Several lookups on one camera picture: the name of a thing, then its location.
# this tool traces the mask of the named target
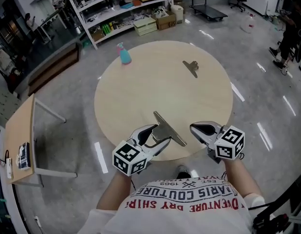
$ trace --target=round wooden table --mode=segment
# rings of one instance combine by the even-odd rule
[[[94,110],[104,135],[114,144],[127,140],[144,125],[157,124],[157,111],[187,142],[171,140],[153,160],[187,157],[202,145],[190,124],[211,120],[227,124],[233,105],[230,80],[221,64],[206,51],[178,41],[155,41],[129,50],[132,62],[114,60],[102,75],[95,92]],[[198,78],[182,63],[197,61]],[[154,144],[149,137],[147,144]]]

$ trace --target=blue spray bottle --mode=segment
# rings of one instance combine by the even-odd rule
[[[117,44],[117,52],[123,64],[129,64],[132,61],[128,51],[123,47],[123,43]]]

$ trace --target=white shelving unit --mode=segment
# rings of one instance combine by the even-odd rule
[[[149,1],[149,2],[142,3],[140,6],[133,6],[133,7],[130,7],[128,9],[122,9],[119,6],[116,6],[116,7],[113,7],[111,9],[105,10],[101,14],[97,15],[97,17],[95,17],[94,21],[86,22],[86,20],[83,16],[83,11],[90,8],[91,6],[93,6],[95,4],[103,2],[103,1],[105,1],[105,0],[90,0],[90,1],[87,1],[83,6],[77,8],[75,3],[74,3],[74,0],[69,0],[69,2],[72,4],[73,9],[76,12],[76,15],[77,15],[78,19],[80,20],[85,32],[87,33],[87,35],[88,35],[88,37],[89,37],[89,39],[90,39],[90,41],[91,41],[91,43],[92,43],[92,45],[94,46],[95,49],[97,49],[97,45],[96,45],[97,43],[102,42],[103,40],[105,40],[109,37],[112,37],[114,35],[117,35],[118,33],[123,32],[127,29],[131,29],[131,28],[134,27],[134,25],[130,24],[130,25],[124,26],[122,28],[115,29],[115,30],[111,31],[109,34],[107,34],[105,37],[101,38],[98,41],[93,40],[93,38],[92,38],[92,36],[89,32],[89,28],[91,28],[95,25],[98,25],[101,22],[104,22],[108,19],[111,19],[111,18],[116,17],[118,15],[121,15],[123,13],[126,13],[128,11],[131,11],[131,10],[134,10],[134,9],[137,9],[137,8],[141,8],[141,7],[150,5],[150,4],[169,1],[173,5],[173,0],[152,0],[152,1]]]

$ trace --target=black sneaker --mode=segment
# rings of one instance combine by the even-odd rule
[[[283,69],[283,67],[284,67],[284,65],[280,62],[280,61],[273,61],[273,63],[280,69],[280,70],[282,70]]]
[[[269,48],[269,52],[271,52],[271,54],[273,55],[273,57],[276,58],[276,56],[277,56],[277,54],[278,54],[278,52],[277,52],[276,49],[272,49],[272,48],[270,47],[270,48]]]

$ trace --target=black and white marker cube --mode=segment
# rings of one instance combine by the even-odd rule
[[[214,143],[214,146],[217,157],[234,160],[245,146],[245,133],[230,126]]]
[[[146,168],[148,156],[124,140],[113,150],[113,166],[127,176]]]

